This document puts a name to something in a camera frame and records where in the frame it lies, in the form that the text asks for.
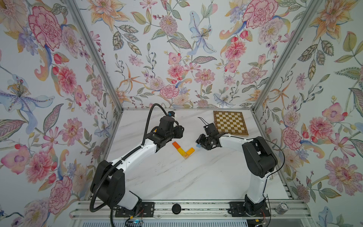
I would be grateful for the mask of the orange rectangular block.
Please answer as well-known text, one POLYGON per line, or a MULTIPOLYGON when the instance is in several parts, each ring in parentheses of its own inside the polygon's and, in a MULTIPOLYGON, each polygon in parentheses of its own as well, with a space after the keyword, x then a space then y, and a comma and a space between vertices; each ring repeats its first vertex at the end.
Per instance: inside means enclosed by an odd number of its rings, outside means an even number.
POLYGON ((177 142, 173 142, 173 146, 174 146, 177 150, 180 150, 180 149, 181 149, 180 145, 179 145, 177 142))

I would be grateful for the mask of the yellow-orange rectangular block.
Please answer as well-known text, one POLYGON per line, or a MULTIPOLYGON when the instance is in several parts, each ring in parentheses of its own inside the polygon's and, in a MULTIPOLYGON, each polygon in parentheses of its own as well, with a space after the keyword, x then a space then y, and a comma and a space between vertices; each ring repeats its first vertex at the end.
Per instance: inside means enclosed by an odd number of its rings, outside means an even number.
POLYGON ((186 155, 190 156, 193 152, 195 151, 194 148, 190 148, 187 152, 186 155))

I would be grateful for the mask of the yellow rectangular block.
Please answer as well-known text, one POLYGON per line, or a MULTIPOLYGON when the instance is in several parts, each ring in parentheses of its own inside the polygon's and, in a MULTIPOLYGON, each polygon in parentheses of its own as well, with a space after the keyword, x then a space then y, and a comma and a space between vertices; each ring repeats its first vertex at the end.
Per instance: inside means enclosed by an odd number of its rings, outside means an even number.
POLYGON ((182 155, 182 156, 185 156, 185 151, 181 148, 181 147, 179 147, 178 149, 177 149, 177 151, 182 155))

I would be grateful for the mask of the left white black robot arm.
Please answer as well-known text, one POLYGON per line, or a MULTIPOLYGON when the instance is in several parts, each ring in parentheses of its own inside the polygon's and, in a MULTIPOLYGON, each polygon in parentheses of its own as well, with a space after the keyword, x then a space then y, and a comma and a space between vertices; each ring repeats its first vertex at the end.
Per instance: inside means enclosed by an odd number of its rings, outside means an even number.
POLYGON ((173 139, 182 138, 183 132, 184 128, 176 121, 174 111, 167 112, 160 104, 153 104, 147 116, 142 142, 122 157, 111 162, 104 160, 97 166, 90 187, 92 193, 90 212, 97 212, 107 206, 113 211, 124 210, 129 217, 138 215, 142 199, 126 190, 126 174, 173 139), (155 107, 159 107, 164 116, 160 119, 159 126, 148 131, 155 107))

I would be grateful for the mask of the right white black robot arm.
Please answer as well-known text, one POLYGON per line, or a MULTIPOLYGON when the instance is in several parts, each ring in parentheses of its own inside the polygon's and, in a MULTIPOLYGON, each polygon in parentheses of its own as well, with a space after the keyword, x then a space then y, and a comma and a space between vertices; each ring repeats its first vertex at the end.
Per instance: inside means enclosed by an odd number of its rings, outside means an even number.
POLYGON ((220 133, 211 123, 204 126, 205 133, 201 134, 196 143, 206 150, 214 148, 230 148, 241 151, 251 179, 249 189, 243 202, 230 202, 228 213, 232 217, 270 217, 270 205, 265 194, 268 178, 275 173, 278 164, 268 142, 261 136, 245 139, 226 133, 220 133))

